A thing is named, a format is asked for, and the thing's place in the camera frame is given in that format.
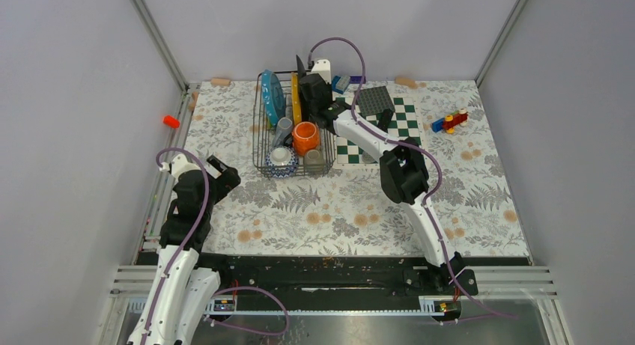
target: red object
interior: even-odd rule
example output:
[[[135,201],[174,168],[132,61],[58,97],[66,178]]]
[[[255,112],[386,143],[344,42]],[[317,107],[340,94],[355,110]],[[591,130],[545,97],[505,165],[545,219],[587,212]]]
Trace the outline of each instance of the red object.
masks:
[[[166,115],[165,117],[163,117],[163,123],[166,126],[169,126],[175,129],[177,129],[180,126],[180,122],[178,121],[178,119],[175,117],[172,117],[171,115]]]
[[[443,122],[443,129],[448,130],[450,128],[454,128],[455,126],[457,126],[458,124],[463,123],[464,121],[467,120],[467,113],[464,115],[460,115],[460,114],[456,114],[456,115],[452,115],[452,120],[449,122]]]

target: dish rack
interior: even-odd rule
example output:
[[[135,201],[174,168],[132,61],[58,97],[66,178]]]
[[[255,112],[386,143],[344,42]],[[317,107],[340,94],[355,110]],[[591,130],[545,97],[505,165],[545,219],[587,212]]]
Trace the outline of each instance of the dish rack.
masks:
[[[295,71],[283,71],[283,72],[274,72],[278,79],[280,80],[282,91],[285,94],[285,99],[287,104],[291,102],[291,74]],[[265,177],[271,178],[274,177],[276,170],[282,171],[284,168],[287,168],[286,165],[267,165],[266,158],[267,154],[273,149],[272,142],[273,136],[276,134],[275,128],[273,128],[269,124],[269,120],[264,112],[264,103],[262,102],[262,93],[261,93],[261,76],[262,73],[258,74],[258,78],[256,80],[256,95],[254,100],[254,119],[253,119],[253,160],[255,167],[264,175]],[[321,170],[315,170],[311,168],[310,171],[304,166],[304,159],[301,156],[300,163],[297,166],[297,169],[294,173],[290,175],[290,177],[303,177],[307,175],[311,176],[320,176],[327,174],[331,168],[333,167],[333,163],[335,161],[335,136],[325,130],[319,129],[320,132],[320,147],[319,151],[322,152],[322,157],[324,158],[324,168]]]

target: wooden block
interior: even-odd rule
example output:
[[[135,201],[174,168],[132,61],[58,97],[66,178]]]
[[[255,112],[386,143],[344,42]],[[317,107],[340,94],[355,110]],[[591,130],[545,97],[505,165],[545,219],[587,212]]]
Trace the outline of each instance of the wooden block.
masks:
[[[229,79],[212,78],[211,84],[212,85],[222,85],[222,86],[227,87],[228,85],[231,84],[231,81]]]
[[[192,102],[187,106],[190,112],[193,112],[194,108],[196,108],[196,102],[198,102],[198,92],[192,92]]]
[[[395,78],[395,84],[397,84],[397,85],[405,85],[405,86],[407,86],[409,88],[413,88],[413,89],[418,87],[415,81],[413,81],[410,78],[406,78],[406,77],[397,77],[397,78]]]

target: table surface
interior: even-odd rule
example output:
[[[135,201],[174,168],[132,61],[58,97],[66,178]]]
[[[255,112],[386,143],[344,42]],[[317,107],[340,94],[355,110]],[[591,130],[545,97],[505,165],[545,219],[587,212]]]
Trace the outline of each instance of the table surface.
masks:
[[[449,241],[463,256],[528,256],[505,173],[474,81],[394,82],[392,97],[415,100],[424,145],[443,169],[433,202]],[[214,154],[242,183],[214,207],[204,251],[225,254],[421,256],[412,225],[382,192],[378,169],[332,169],[322,177],[262,177],[252,161],[256,82],[228,87],[204,82],[185,148]],[[352,97],[351,85],[345,97]],[[467,108],[470,120],[453,135],[430,123]],[[431,185],[437,173],[430,162]]]

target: blue plate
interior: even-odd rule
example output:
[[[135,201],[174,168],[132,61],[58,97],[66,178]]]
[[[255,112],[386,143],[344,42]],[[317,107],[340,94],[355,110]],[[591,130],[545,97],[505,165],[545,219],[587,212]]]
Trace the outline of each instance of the blue plate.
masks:
[[[298,169],[298,163],[300,163],[300,160],[298,159],[296,151],[291,147],[285,147],[285,148],[287,148],[289,153],[291,153],[291,160],[289,164],[286,166],[276,167],[271,162],[271,156],[270,156],[271,152],[269,152],[269,154],[267,154],[267,156],[265,157],[264,163],[267,165],[267,167],[269,167],[269,172],[271,176],[274,178],[290,177]]]
[[[287,104],[278,76],[270,70],[262,73],[262,101],[269,122],[272,126],[276,126],[278,120],[285,116]]]

